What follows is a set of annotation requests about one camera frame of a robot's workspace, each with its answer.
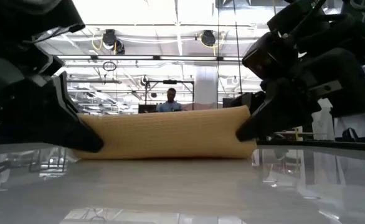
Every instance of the beige towel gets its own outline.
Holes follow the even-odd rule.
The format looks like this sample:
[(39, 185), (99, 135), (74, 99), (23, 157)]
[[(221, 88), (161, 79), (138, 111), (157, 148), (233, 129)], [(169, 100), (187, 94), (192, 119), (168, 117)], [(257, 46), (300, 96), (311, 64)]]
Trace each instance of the beige towel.
[(119, 116), (81, 114), (105, 144), (98, 153), (74, 154), (81, 159), (247, 159), (256, 142), (239, 142), (235, 132), (249, 116), (246, 106)]

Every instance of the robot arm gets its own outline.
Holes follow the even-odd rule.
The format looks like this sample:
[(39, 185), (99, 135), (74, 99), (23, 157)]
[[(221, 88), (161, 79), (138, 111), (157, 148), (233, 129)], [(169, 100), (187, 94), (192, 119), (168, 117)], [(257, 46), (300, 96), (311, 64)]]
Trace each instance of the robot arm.
[(254, 106), (237, 131), (241, 141), (311, 123), (321, 98), (334, 117), (365, 112), (365, 3), (346, 0), (340, 14), (325, 15), (324, 2), (292, 1), (243, 57), (263, 93), (246, 96)]
[(63, 62), (35, 45), (84, 27), (72, 0), (0, 0), (1, 144), (46, 142), (89, 152), (102, 148), (102, 140), (77, 116), (66, 73), (53, 76)]

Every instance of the ceiling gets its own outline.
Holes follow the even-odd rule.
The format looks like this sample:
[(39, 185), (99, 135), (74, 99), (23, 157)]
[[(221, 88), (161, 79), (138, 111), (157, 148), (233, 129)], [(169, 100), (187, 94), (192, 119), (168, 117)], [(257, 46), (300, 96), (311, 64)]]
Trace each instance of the ceiling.
[[(138, 104), (144, 101), (142, 78), (149, 80), (195, 79), (198, 66), (218, 68), (219, 101), (237, 96), (242, 91), (260, 90), (260, 79), (249, 69), (239, 66), (238, 56), (264, 33), (267, 21), (286, 6), (282, 0), (74, 0), (86, 28), (41, 42), (48, 53), (62, 55), (68, 72), (69, 93), (73, 100), (91, 113), (136, 113)], [(340, 1), (328, 1), (329, 6)], [(325, 8), (328, 13), (339, 9)], [(126, 55), (172, 55), (184, 57), (232, 57), (228, 62), (217, 60), (112, 60), (117, 69), (107, 72), (102, 68), (109, 60), (79, 59), (86, 55), (113, 55), (101, 44), (105, 29), (115, 29), (116, 36), (125, 46)], [(212, 30), (216, 37), (215, 47), (201, 42), (204, 30)], [(176, 100), (192, 101), (192, 88), (187, 85), (156, 85), (148, 97), (148, 103), (166, 100), (169, 87), (177, 89)], [(103, 93), (88, 93), (103, 90)]]

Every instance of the yellow cable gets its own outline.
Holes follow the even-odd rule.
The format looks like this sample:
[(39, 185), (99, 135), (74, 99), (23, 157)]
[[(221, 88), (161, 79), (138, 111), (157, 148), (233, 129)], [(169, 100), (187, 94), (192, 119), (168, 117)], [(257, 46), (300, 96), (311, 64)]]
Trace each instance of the yellow cable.
[(224, 36), (221, 37), (221, 42), (219, 42), (219, 45), (213, 45), (212, 47), (210, 46), (207, 46), (206, 44), (203, 44), (203, 41), (202, 41), (202, 34), (199, 35), (199, 40), (201, 41), (201, 44), (207, 48), (212, 48), (213, 49), (213, 54), (214, 56), (216, 56), (216, 48), (218, 48), (224, 41)]
[(299, 139), (299, 129), (295, 128), (295, 137), (296, 137), (296, 141)]
[(93, 39), (91, 40), (91, 44), (93, 45), (93, 48), (95, 50), (101, 50), (101, 47), (102, 47), (102, 37), (103, 37), (103, 34), (101, 35), (101, 44), (100, 44), (100, 47), (96, 47), (95, 44), (94, 44), (94, 37), (95, 37), (95, 34), (97, 33), (97, 31), (94, 31), (93, 32)]

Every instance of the blue shirt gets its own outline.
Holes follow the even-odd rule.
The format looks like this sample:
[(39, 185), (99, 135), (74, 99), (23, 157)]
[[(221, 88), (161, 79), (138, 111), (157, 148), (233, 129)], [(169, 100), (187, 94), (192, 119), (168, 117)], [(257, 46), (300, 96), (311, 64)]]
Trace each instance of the blue shirt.
[(174, 110), (182, 110), (182, 109), (183, 108), (182, 108), (181, 104), (179, 104), (175, 101), (172, 103), (165, 102), (162, 105), (159, 105), (158, 112), (172, 112)]

